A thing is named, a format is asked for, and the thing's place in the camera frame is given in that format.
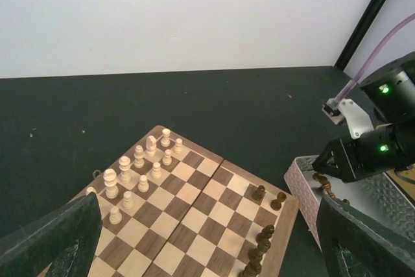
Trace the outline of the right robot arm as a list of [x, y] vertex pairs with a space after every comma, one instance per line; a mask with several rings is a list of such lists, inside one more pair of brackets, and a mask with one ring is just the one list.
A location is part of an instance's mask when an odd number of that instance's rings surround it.
[[330, 141], [313, 169], [344, 183], [414, 166], [414, 53], [374, 71], [359, 85], [384, 126], [374, 128], [370, 116], [351, 99], [329, 99], [323, 112], [345, 123], [349, 134]]

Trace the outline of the dark chess piece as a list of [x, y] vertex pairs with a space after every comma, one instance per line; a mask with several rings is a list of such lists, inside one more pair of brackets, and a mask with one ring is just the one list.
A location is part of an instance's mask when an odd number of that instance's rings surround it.
[[286, 199], [286, 194], [284, 192], [279, 192], [277, 197], [271, 201], [270, 207], [275, 211], [279, 211]]

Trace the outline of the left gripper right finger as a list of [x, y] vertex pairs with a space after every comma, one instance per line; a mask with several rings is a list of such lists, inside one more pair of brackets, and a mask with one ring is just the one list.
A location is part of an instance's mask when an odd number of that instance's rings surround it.
[[316, 229], [330, 276], [414, 276], [414, 242], [325, 193]]

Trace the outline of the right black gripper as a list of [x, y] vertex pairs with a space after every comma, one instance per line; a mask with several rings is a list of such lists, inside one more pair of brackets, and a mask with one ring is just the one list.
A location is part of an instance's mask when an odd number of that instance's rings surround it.
[[358, 139], [330, 141], [312, 167], [317, 173], [350, 183], [413, 165], [414, 125], [391, 124], [365, 132]]

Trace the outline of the dark chess piece placed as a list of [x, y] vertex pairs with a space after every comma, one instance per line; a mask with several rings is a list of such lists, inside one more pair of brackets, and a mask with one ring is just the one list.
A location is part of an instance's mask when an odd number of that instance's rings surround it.
[[252, 198], [256, 201], [260, 201], [265, 196], [265, 187], [263, 185], [259, 185], [256, 190], [252, 193]]

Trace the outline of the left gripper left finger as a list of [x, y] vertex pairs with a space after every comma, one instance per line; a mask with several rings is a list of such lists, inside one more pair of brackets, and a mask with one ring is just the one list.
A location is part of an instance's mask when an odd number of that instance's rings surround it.
[[97, 194], [74, 199], [1, 239], [1, 276], [87, 276], [101, 230]]

